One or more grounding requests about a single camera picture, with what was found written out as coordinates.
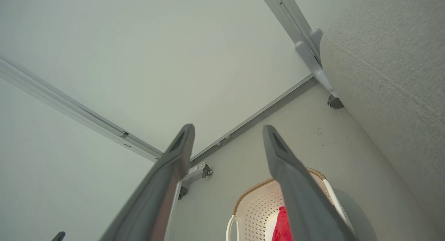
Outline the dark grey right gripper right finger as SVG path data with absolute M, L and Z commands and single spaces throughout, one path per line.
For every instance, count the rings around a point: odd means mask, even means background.
M 270 174 L 282 190 L 294 241 L 357 241 L 273 126 L 264 126 L 263 140 Z

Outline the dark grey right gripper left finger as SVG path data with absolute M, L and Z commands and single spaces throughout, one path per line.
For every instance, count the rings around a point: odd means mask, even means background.
M 177 184 L 188 174 L 195 138 L 184 125 L 112 221 L 100 241 L 164 241 Z

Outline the red shorts with white trim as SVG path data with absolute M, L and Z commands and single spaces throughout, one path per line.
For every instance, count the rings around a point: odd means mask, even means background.
M 279 208 L 276 226 L 272 235 L 272 241 L 294 241 L 286 207 Z

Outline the cream perforated laundry basket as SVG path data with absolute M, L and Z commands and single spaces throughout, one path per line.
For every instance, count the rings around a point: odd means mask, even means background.
M 226 241 L 272 241 L 281 207 L 280 185 L 272 177 L 255 185 L 238 199 L 226 230 Z

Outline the grey partition bottom rail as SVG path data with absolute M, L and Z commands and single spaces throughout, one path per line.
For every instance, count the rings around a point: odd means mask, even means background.
M 319 84 L 319 82 L 314 76 L 311 75 L 305 78 L 302 82 L 297 83 L 297 85 L 293 86 L 289 91 L 285 92 L 283 95 L 275 99 L 272 103 L 268 104 L 264 109 L 254 114 L 249 119 L 245 120 L 239 126 L 235 127 L 235 129 L 224 135 L 213 145 L 199 152 L 199 154 L 196 154 L 193 158 L 191 158 L 191 164 L 197 165 L 198 163 L 204 161 L 212 154 L 216 153 L 224 146 L 227 146 L 229 143 L 240 137 L 246 131 L 253 128 L 255 125 L 259 124 L 264 119 L 268 118 L 317 84 Z

